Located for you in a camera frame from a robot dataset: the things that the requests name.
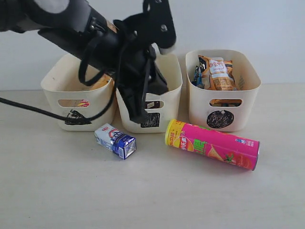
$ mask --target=beige tabletop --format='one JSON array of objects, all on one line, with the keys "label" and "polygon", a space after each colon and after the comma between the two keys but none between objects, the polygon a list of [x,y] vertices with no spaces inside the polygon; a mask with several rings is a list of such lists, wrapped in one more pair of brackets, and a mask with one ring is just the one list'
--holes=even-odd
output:
[{"label": "beige tabletop", "polygon": [[[0,96],[49,109],[41,91]],[[124,130],[119,114],[113,126]],[[0,104],[0,228],[305,228],[305,84],[263,85],[235,134],[261,141],[254,172],[166,146],[164,134],[134,135],[122,161],[92,132]]]}]

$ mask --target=plastic storage basket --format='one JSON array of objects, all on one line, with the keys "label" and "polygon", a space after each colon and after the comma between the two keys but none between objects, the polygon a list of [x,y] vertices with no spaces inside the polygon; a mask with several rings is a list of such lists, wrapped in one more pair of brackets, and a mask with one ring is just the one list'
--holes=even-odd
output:
[{"label": "plastic storage basket", "polygon": [[[238,91],[209,91],[194,86],[191,81],[194,78],[195,68],[199,65],[198,55],[222,57],[225,61],[233,61],[233,76]],[[186,55],[186,71],[189,119],[192,124],[222,132],[238,131],[245,127],[261,86],[261,80],[242,53],[232,50],[189,52]],[[238,107],[214,107],[210,105],[213,99],[240,99],[242,104]]]},{"label": "plastic storage basket", "polygon": [[149,113],[149,117],[146,122],[136,124],[130,121],[128,110],[119,91],[117,90],[117,98],[122,123],[124,128],[129,132],[165,133],[169,122],[172,119],[176,119],[178,116],[181,87],[183,83],[178,58],[173,54],[165,56],[159,55],[156,63],[167,81],[169,92],[161,96],[155,94],[146,95],[146,103],[148,106],[146,111]]},{"label": "plastic storage basket", "polygon": [[[51,106],[52,112],[74,117],[92,117],[99,113],[108,103],[113,89],[111,80],[106,86],[89,91],[78,80],[80,60],[70,54],[63,56],[41,82],[41,87]],[[87,77],[93,77],[97,70],[88,67]],[[81,100],[89,102],[88,107],[76,107]],[[99,119],[88,125],[71,125],[58,121],[58,125],[68,131],[95,131],[102,125],[111,124],[117,108],[115,100],[110,109]]]}]

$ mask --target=potato chip can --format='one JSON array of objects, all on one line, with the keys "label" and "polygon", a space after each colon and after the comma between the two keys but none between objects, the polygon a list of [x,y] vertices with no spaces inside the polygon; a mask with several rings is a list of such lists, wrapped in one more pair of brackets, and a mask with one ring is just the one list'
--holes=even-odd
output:
[{"label": "potato chip can", "polygon": [[260,142],[173,119],[165,143],[249,170],[255,170]]}]

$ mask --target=basket handle hole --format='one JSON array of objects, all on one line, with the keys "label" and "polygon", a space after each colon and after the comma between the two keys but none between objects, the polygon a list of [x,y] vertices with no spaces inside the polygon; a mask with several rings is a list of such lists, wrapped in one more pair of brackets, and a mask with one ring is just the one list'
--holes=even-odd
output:
[{"label": "basket handle hole", "polygon": [[241,99],[212,99],[210,106],[212,107],[239,107],[243,101]]},{"label": "basket handle hole", "polygon": [[163,101],[147,101],[145,102],[145,109],[160,109],[164,107]]},{"label": "basket handle hole", "polygon": [[60,99],[58,101],[59,106],[61,107],[89,107],[90,103],[86,99]]}]

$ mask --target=white wall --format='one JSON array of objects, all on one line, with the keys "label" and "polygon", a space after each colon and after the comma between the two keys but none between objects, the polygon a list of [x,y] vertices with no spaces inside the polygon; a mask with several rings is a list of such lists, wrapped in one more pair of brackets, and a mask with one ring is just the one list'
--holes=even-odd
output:
[{"label": "white wall", "polygon": [[[142,10],[142,0],[89,2],[111,21]],[[170,4],[178,37],[175,53],[181,62],[191,50],[233,49],[249,58],[263,83],[305,83],[304,0],[170,0]],[[0,34],[0,90],[40,89],[40,81],[64,53],[35,32]]]}]

